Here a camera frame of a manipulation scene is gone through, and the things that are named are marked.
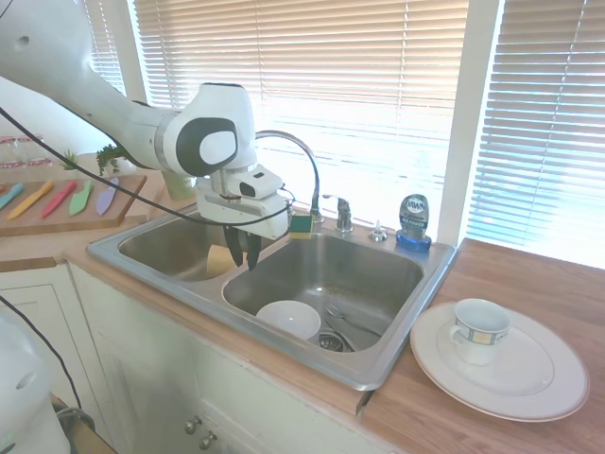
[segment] yellow spatula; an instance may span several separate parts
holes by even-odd
[[[27,211],[29,209],[29,207],[31,207],[31,205],[33,205],[39,199],[41,199],[43,196],[48,194],[54,185],[55,185],[55,182],[44,183],[40,187],[40,189],[38,189],[33,194],[30,194],[29,197],[27,197],[27,199],[25,199],[24,201],[19,203],[17,206],[15,206],[14,210],[12,210],[10,212],[7,219],[10,220],[10,219],[15,219],[15,218],[20,217],[25,211]]]

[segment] double sink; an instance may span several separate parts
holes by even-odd
[[[183,212],[199,216],[193,208]],[[208,253],[226,246],[222,228],[181,218],[110,236],[89,253],[348,386],[373,390],[385,381],[455,249],[435,243],[428,253],[413,253],[393,236],[370,241],[369,232],[355,226],[342,234],[326,220],[308,239],[264,240],[254,271],[244,265],[218,277],[208,274]],[[322,348],[256,319],[261,307],[280,300],[314,307],[322,339],[344,346],[334,351],[321,342]]]

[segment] wooden tray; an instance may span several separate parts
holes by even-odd
[[[128,175],[119,177],[119,184],[126,189],[138,194],[147,177],[145,175]],[[67,196],[63,203],[48,218],[42,219],[42,211],[58,192],[73,180],[55,182],[55,187],[39,199],[33,206],[25,211],[20,217],[7,220],[7,216],[14,207],[19,205],[26,197],[35,192],[43,182],[25,183],[23,192],[0,210],[0,236],[54,234],[57,232],[69,232],[75,230],[105,229],[120,225],[124,216],[134,202],[134,198],[116,191],[112,206],[100,216],[96,212],[96,199],[102,190],[108,186],[102,182],[93,181],[93,191],[88,199],[86,208],[75,216],[69,215],[69,203],[74,194],[81,191],[86,180],[77,180],[78,187],[72,194]]]

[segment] white dinner plate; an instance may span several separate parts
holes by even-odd
[[[416,360],[442,390],[476,410],[523,422],[561,419],[584,404],[588,373],[558,335],[510,310],[513,328],[498,345],[495,360],[474,366],[459,358],[449,338],[454,306],[426,310],[411,332]]]

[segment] soap dispenser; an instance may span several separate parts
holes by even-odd
[[[397,231],[397,243],[415,252],[426,252],[431,238],[426,235],[428,227],[428,200],[421,194],[407,196],[399,209],[401,230]]]

